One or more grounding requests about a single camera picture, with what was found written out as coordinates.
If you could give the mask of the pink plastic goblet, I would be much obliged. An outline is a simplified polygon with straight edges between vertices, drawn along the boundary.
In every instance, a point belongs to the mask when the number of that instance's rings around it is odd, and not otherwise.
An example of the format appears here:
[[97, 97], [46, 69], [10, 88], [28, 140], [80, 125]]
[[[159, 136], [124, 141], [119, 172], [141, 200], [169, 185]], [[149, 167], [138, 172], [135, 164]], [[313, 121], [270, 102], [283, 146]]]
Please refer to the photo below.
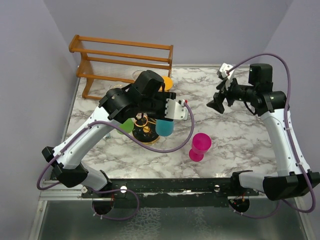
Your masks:
[[189, 158], [194, 162], [200, 162], [211, 146], [212, 140], [210, 136], [205, 133], [197, 133], [191, 142], [191, 149], [188, 153]]

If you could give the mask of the orange plastic goblet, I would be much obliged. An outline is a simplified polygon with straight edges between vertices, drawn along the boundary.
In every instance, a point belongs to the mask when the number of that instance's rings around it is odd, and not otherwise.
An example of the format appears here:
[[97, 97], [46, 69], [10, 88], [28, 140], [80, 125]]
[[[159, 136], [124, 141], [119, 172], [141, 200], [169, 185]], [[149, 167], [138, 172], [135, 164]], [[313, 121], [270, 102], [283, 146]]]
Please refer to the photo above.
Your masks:
[[173, 87], [173, 80], [168, 76], [162, 76], [164, 80], [164, 91], [168, 92]]

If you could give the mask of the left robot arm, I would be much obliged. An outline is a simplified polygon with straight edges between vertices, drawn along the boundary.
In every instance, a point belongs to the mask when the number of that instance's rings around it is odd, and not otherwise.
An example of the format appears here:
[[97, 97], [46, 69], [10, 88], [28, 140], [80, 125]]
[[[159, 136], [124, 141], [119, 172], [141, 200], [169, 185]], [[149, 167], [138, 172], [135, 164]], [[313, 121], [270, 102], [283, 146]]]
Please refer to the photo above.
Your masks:
[[107, 175], [82, 163], [84, 156], [109, 132], [138, 114], [166, 119], [167, 100], [175, 92], [163, 91], [164, 79], [151, 70], [122, 88], [111, 88], [99, 101], [90, 117], [71, 137], [55, 147], [45, 147], [42, 154], [53, 167], [56, 179], [67, 188], [84, 184], [97, 196], [106, 197], [111, 190]]

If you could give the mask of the blue plastic goblet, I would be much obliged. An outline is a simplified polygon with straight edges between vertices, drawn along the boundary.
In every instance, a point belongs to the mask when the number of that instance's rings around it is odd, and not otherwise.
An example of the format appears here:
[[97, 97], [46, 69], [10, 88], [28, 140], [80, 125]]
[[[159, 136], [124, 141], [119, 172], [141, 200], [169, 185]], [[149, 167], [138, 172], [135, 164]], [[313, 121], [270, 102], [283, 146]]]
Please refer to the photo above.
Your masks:
[[155, 131], [159, 136], [170, 136], [174, 131], [174, 122], [167, 120], [156, 120]]

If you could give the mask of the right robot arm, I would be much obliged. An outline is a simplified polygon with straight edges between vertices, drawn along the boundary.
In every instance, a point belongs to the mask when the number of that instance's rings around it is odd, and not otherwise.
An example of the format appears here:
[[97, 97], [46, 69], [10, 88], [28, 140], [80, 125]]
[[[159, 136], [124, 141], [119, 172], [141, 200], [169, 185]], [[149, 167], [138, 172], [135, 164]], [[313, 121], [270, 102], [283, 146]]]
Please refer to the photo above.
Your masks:
[[232, 66], [223, 63], [217, 71], [222, 80], [218, 92], [207, 103], [209, 108], [222, 114], [223, 102], [230, 107], [234, 101], [250, 103], [254, 114], [259, 116], [267, 129], [276, 159], [275, 175], [266, 176], [251, 170], [234, 172], [229, 189], [240, 196], [247, 189], [258, 190], [272, 201], [302, 197], [320, 182], [319, 172], [311, 171], [303, 158], [292, 128], [291, 114], [285, 110], [287, 97], [282, 91], [273, 91], [273, 68], [266, 63], [255, 63], [249, 67], [248, 85], [238, 84]]

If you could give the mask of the green plastic goblet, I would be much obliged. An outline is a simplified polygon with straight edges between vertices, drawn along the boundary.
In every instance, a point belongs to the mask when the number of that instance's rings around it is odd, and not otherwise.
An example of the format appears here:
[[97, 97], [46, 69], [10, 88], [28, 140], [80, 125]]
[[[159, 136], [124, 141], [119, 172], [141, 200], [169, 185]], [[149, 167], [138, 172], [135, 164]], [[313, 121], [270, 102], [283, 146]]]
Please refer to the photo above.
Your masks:
[[117, 129], [116, 131], [120, 135], [123, 135], [124, 132], [130, 134], [134, 129], [134, 122], [131, 118], [128, 118], [124, 123], [120, 124], [118, 127], [119, 129]]

